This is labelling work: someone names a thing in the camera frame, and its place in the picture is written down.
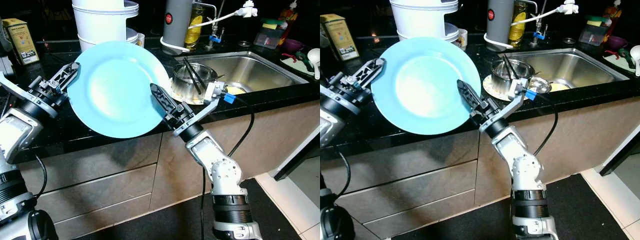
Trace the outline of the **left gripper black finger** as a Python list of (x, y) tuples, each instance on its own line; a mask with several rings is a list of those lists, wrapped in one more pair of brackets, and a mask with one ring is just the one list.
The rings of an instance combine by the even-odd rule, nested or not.
[(62, 66), (49, 80), (49, 87), (53, 93), (61, 94), (65, 92), (69, 83), (75, 80), (80, 67), (79, 62), (71, 62)]
[(367, 61), (356, 71), (356, 88), (365, 89), (375, 80), (386, 64), (386, 59), (382, 57)]

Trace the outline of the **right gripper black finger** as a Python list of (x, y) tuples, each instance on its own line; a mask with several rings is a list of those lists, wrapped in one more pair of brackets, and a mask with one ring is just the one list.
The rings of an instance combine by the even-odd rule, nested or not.
[(462, 96), (465, 105), (470, 111), (470, 116), (486, 117), (487, 110), (489, 109), (487, 101), (478, 96), (469, 83), (458, 79), (456, 84), (459, 94)]
[(185, 106), (176, 102), (170, 94), (156, 83), (150, 84), (151, 96), (156, 100), (155, 109), (164, 121), (183, 122), (185, 118)]

